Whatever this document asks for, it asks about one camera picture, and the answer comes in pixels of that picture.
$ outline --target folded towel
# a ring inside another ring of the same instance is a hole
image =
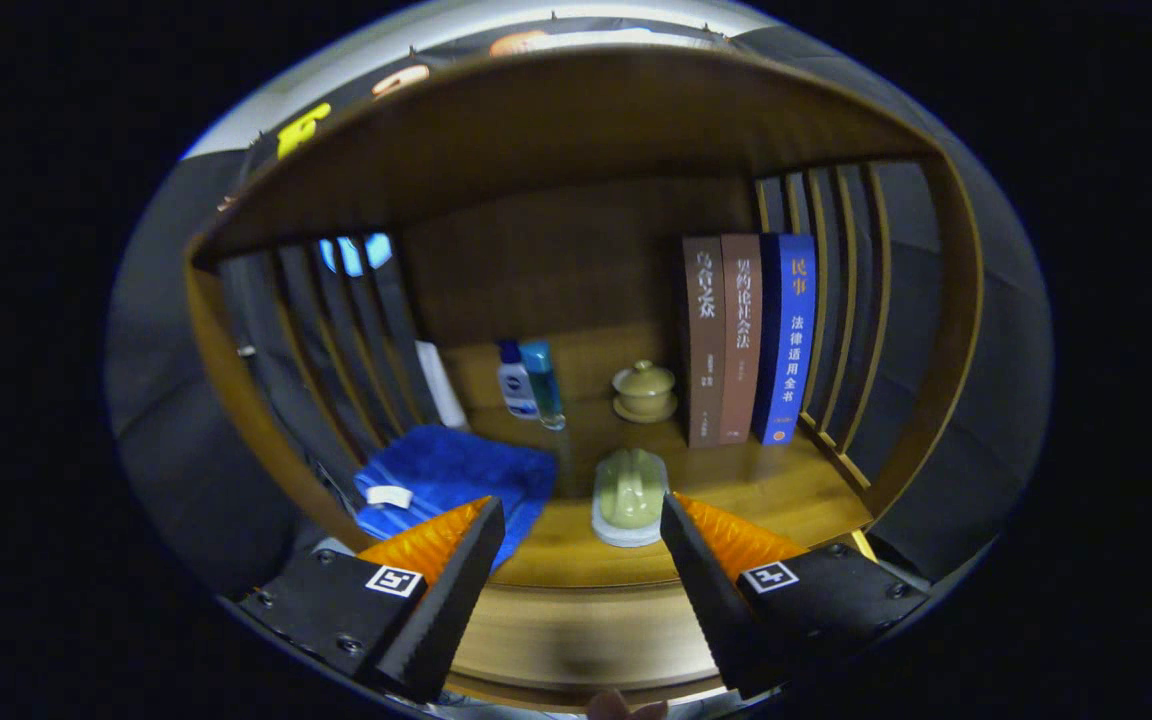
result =
[[[369,487],[409,488],[411,506],[370,505],[358,511],[357,523],[367,535],[388,539],[453,507],[499,497],[503,541],[492,564],[494,571],[531,532],[556,477],[558,462],[544,452],[486,441],[442,425],[419,425],[355,475],[364,495]]]

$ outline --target wooden back panel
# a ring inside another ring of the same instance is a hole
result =
[[[645,177],[484,202],[399,228],[414,313],[468,409],[503,403],[499,338],[548,340],[567,397],[635,361],[680,370],[680,238],[758,232],[749,179]]]

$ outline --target lotion bottle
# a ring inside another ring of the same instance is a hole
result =
[[[497,344],[500,346],[500,369],[497,371],[497,379],[500,381],[503,406],[515,418],[538,419],[540,414],[536,407],[536,397],[531,392],[531,382],[526,378],[526,369],[522,364],[518,342],[502,340]]]

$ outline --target book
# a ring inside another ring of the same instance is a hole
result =
[[[814,327],[814,238],[763,233],[763,348],[753,432],[763,445],[788,445],[803,407]]]
[[[758,388],[758,359],[763,333],[763,260],[756,234],[723,234],[723,353],[722,412],[719,445],[749,439]]]
[[[684,256],[687,446],[718,446],[723,378],[723,250],[718,237],[687,237]]]

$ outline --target bottle cap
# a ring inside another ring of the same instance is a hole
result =
[[[522,354],[518,353],[518,341],[498,340],[497,344],[500,346],[500,363],[505,365],[522,363]]]
[[[548,341],[525,342],[518,348],[522,351],[522,366],[529,373],[548,373],[554,369],[552,361],[550,361]]]

